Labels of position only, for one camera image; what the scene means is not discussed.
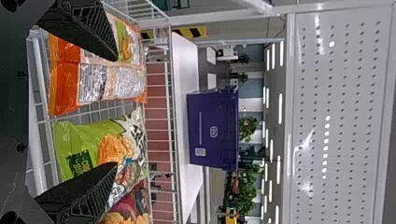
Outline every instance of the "potted plant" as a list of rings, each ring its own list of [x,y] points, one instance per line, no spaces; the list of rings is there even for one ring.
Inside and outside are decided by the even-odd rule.
[[[247,82],[248,81],[248,75],[246,73],[231,73],[230,78],[236,78],[240,82]]]
[[[245,142],[251,141],[251,135],[254,134],[259,121],[253,117],[245,117],[239,120],[239,141],[245,140]]]
[[[257,196],[257,189],[254,187],[257,175],[262,168],[255,164],[249,165],[247,169],[241,174],[242,184],[237,194],[236,208],[240,216],[248,216],[251,210],[253,210],[256,204],[253,199]]]

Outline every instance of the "white pegboard wall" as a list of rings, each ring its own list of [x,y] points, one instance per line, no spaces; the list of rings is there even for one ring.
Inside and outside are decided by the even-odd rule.
[[[390,19],[296,15],[290,223],[374,223]]]

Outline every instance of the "product packaging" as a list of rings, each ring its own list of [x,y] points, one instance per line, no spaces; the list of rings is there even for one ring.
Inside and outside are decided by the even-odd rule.
[[[119,163],[107,210],[149,175],[142,106],[119,119],[93,124],[55,122],[53,136],[63,181],[102,163]]]
[[[59,116],[96,101],[146,102],[147,70],[140,28],[107,13],[119,49],[115,63],[49,35],[49,114]]]
[[[141,180],[99,224],[149,224],[149,182]]]

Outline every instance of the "yellow object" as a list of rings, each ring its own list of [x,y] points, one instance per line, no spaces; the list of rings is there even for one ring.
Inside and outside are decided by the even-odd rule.
[[[225,224],[236,224],[236,217],[226,217]]]
[[[172,31],[188,39],[207,37],[206,26],[177,27],[177,28],[173,28]],[[154,33],[152,32],[152,30],[142,31],[141,35],[143,39],[154,38]]]

